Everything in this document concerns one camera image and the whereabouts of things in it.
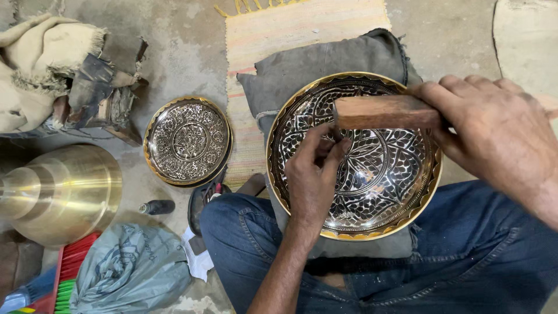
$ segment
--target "brass plate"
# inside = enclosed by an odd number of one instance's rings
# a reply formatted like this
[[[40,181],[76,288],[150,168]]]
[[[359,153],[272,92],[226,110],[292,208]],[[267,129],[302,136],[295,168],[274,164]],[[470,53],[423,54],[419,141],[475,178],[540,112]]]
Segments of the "brass plate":
[[[333,101],[340,97],[401,94],[404,85],[365,72],[330,75],[305,86],[277,115],[266,146],[273,192],[290,214],[285,162],[306,131],[333,121]],[[334,202],[321,235],[366,241],[392,234],[426,207],[441,173],[442,151],[426,130],[342,130],[353,141],[338,170]]]
[[[143,139],[147,164],[163,181],[197,187],[227,163],[232,135],[222,111],[205,98],[184,96],[164,105]]]

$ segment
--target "green bristles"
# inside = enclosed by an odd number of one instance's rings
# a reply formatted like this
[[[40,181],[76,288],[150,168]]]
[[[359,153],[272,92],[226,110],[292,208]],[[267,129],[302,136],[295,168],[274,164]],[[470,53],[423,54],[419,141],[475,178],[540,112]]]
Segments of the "green bristles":
[[[54,314],[71,314],[70,296],[72,290],[74,289],[74,284],[75,279],[66,280],[58,284]]]

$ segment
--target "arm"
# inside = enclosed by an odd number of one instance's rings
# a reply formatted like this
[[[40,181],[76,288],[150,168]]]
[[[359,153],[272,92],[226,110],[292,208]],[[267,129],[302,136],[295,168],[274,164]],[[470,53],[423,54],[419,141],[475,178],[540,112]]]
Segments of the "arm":
[[[541,105],[507,79],[448,75],[411,88],[453,125],[432,130],[444,153],[558,231],[558,140]]]
[[[322,140],[331,127],[327,123],[310,129],[285,165],[291,218],[275,261],[248,309],[250,314],[295,313],[302,271],[327,218],[337,168],[350,146],[348,139],[335,145]]]

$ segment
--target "blue jeans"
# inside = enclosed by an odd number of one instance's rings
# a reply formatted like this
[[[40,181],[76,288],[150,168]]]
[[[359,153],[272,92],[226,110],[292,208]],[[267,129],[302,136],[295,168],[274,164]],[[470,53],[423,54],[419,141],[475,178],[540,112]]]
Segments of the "blue jeans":
[[[369,259],[346,291],[304,273],[297,313],[538,313],[558,286],[558,234],[481,181],[438,188],[415,224],[411,257]],[[282,240],[270,201],[220,196],[201,231],[245,313]]]

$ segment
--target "scalloped rim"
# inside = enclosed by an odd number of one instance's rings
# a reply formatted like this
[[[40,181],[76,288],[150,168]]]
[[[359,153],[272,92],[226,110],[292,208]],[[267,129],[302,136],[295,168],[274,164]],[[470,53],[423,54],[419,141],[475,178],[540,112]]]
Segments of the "scalloped rim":
[[[283,107],[281,107],[279,113],[275,117],[275,120],[273,121],[272,127],[270,129],[270,133],[267,137],[267,143],[266,143],[267,176],[270,179],[270,185],[273,189],[273,194],[279,200],[279,203],[281,203],[281,206],[289,214],[289,216],[291,215],[291,213],[288,210],[287,202],[285,199],[281,197],[281,193],[279,192],[278,188],[275,186],[275,178],[271,173],[271,161],[270,161],[271,150],[272,150],[271,144],[274,139],[274,132],[275,129],[277,128],[277,122],[285,115],[286,109],[292,106],[296,98],[304,94],[309,89],[314,88],[320,84],[327,84],[335,78],[344,79],[347,77],[354,77],[354,78],[367,77],[368,79],[371,80],[381,80],[382,83],[386,85],[395,85],[396,88],[401,93],[403,93],[407,89],[405,85],[380,74],[369,73],[369,72],[342,72],[342,73],[328,75],[327,77],[323,77],[318,80],[315,80],[312,83],[301,88],[291,98],[289,98],[289,100],[283,105]],[[428,188],[426,189],[426,192],[421,197],[420,204],[414,209],[409,211],[408,217],[399,219],[397,224],[395,225],[391,224],[371,232],[349,234],[349,233],[334,232],[331,230],[322,229],[320,235],[323,237],[327,237],[334,240],[341,240],[341,241],[369,241],[369,240],[380,239],[382,237],[393,234],[405,228],[408,224],[412,223],[413,220],[415,220],[416,217],[418,217],[420,213],[426,208],[428,203],[430,203],[430,200],[432,199],[432,196],[436,192],[436,189],[438,188],[438,184],[440,183],[440,176],[443,168],[442,157],[444,156],[444,153],[433,140],[431,141],[431,143],[432,143],[432,150],[435,152],[434,152],[434,166],[432,167],[430,182],[428,183]]]
[[[179,182],[179,181],[174,181],[174,180],[171,180],[171,179],[168,179],[168,178],[164,177],[164,176],[161,175],[161,174],[155,169],[155,167],[153,167],[153,165],[151,164],[151,161],[150,161],[150,158],[149,158],[149,149],[148,149],[149,143],[148,143],[148,141],[147,141],[147,138],[149,137],[149,132],[151,131],[151,128],[152,128],[152,126],[153,126],[153,123],[155,123],[155,119],[161,114],[161,112],[163,112],[166,108],[170,107],[172,104],[175,104],[175,103],[177,103],[177,102],[179,102],[179,101],[183,101],[183,100],[189,100],[189,99],[197,99],[197,100],[199,100],[199,101],[206,102],[206,103],[210,104],[211,106],[213,106],[213,109],[217,110],[217,112],[218,112],[218,113],[223,117],[223,119],[225,120],[225,125],[226,125],[227,131],[228,131],[228,133],[229,133],[229,142],[232,142],[232,141],[233,141],[233,133],[231,132],[230,125],[229,125],[229,121],[227,120],[227,116],[223,113],[223,111],[221,111],[221,109],[220,109],[217,105],[215,105],[212,101],[210,101],[210,100],[208,100],[208,99],[206,99],[206,98],[203,98],[203,97],[197,97],[197,96],[186,95],[186,96],[182,96],[182,97],[179,97],[179,98],[176,98],[176,99],[173,99],[173,100],[169,101],[168,103],[166,103],[166,105],[162,106],[162,107],[153,115],[153,117],[151,118],[151,121],[149,122],[149,125],[147,125],[147,129],[145,130],[145,134],[144,134],[144,136],[143,136],[143,156],[145,157],[145,160],[146,160],[146,162],[147,162],[147,165],[149,166],[149,168],[151,169],[151,171],[153,171],[161,180],[165,181],[166,183],[173,184],[173,185],[187,185],[188,188],[195,188],[195,187],[198,187],[198,186],[200,186],[200,185],[203,185],[203,184],[198,184],[198,183],[200,183],[201,181],[204,181],[204,180],[208,179],[208,178],[211,176],[211,174],[209,174],[209,175],[206,176],[206,177],[200,178],[200,179],[198,179],[197,181],[194,181],[194,182],[187,182],[187,183],[185,183],[185,182]],[[230,158],[230,154],[227,156],[227,159],[226,159],[225,162],[223,162],[223,160],[221,160],[221,161],[219,162],[220,164],[222,163],[223,165],[220,166],[220,167],[218,167],[218,168],[216,168],[216,169],[212,172],[212,173],[213,173],[213,176],[212,176],[209,180],[213,180],[213,179],[223,170],[223,168],[225,168],[225,165],[227,164],[229,158]]]

